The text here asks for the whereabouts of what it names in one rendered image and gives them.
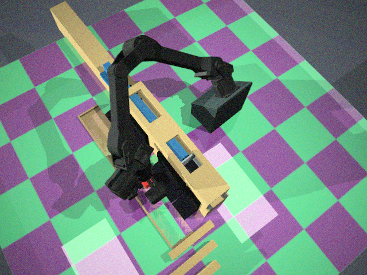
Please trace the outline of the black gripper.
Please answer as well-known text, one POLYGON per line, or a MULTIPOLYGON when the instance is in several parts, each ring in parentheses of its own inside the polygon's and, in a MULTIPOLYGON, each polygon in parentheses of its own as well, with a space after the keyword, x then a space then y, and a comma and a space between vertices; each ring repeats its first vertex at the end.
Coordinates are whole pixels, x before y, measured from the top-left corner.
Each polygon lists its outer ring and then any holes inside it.
POLYGON ((169 194, 169 189, 165 186, 165 184, 162 181, 157 183, 157 181, 153 178, 152 175, 155 174, 154 169, 155 169, 154 166, 151 164, 151 168, 147 174, 141 176, 137 175, 137 178, 140 181, 140 183, 147 182, 151 187, 151 189, 146 191, 145 196, 152 205, 155 205, 161 199, 163 199, 169 194), (153 185, 152 181, 155 185, 153 185))

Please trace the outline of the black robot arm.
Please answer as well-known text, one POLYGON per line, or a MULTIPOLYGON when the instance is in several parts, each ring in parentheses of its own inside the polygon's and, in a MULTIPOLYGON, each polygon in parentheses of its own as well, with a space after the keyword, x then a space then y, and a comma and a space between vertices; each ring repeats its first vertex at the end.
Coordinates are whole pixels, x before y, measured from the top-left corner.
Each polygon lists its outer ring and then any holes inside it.
POLYGON ((156 61, 195 72, 194 77, 212 80, 215 97, 228 98, 237 91, 232 77, 233 65, 220 57, 197 57, 160 46, 156 40, 139 35, 124 42, 122 51, 108 67, 110 87, 111 126, 107 149, 117 169, 105 182, 111 192, 122 200, 138 196, 143 185, 137 175, 145 175, 151 168, 150 155, 154 148, 142 143, 138 148, 135 131, 130 122, 127 75, 141 62, 156 61), (124 158, 121 160, 120 158, 124 158))

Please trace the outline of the red cube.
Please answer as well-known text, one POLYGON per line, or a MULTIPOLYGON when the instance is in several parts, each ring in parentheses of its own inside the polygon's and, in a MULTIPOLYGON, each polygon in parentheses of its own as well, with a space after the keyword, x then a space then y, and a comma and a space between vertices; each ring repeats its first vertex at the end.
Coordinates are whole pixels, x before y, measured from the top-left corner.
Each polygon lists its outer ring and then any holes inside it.
POLYGON ((145 186, 146 189, 150 187, 147 182, 142 182, 142 184, 145 186))

